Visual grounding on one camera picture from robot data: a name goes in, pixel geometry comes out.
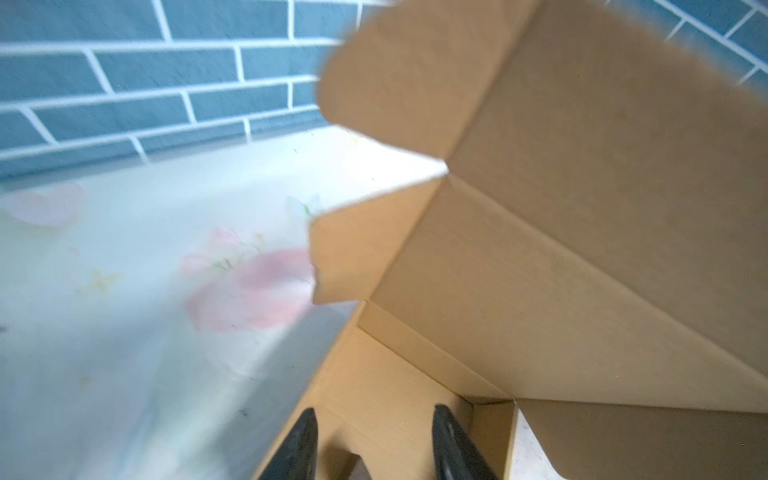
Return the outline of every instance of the wall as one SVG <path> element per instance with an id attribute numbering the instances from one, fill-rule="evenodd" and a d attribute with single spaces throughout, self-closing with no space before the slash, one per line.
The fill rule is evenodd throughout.
<path id="1" fill-rule="evenodd" d="M 318 68 L 388 1 L 2 2 L 0 187 L 324 124 Z M 768 93 L 768 0 L 605 3 Z"/>
<path id="2" fill-rule="evenodd" d="M 665 41 L 702 54 L 735 83 L 768 95 L 768 0 L 607 0 Z"/>

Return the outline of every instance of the corrugated cardboard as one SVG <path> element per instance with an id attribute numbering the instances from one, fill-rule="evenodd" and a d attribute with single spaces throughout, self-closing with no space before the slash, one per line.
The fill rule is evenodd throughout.
<path id="1" fill-rule="evenodd" d="M 451 173 L 313 225 L 316 300 L 368 300 L 317 382 L 352 398 L 365 379 L 418 403 L 413 425 L 440 385 L 497 473 L 520 408 L 571 480 L 768 478 L 765 104 L 586 0 L 406 0 L 334 55 L 318 98 Z M 386 362 L 422 380 L 377 390 L 400 381 Z M 373 478 L 432 478 L 408 438 L 413 457 L 354 453 Z"/>

